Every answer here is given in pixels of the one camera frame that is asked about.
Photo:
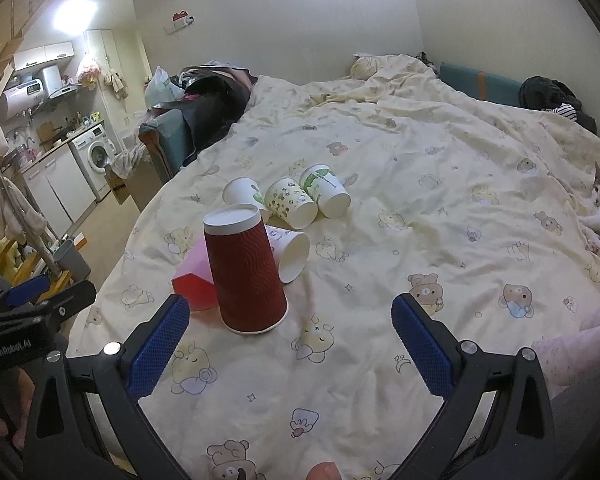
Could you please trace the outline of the person's left hand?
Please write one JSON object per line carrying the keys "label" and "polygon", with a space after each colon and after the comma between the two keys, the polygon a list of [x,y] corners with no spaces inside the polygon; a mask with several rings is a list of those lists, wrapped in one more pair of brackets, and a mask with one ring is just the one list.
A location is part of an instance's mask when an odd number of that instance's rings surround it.
{"label": "person's left hand", "polygon": [[24,450],[34,395],[34,383],[21,367],[0,373],[0,438],[7,438],[18,452]]}

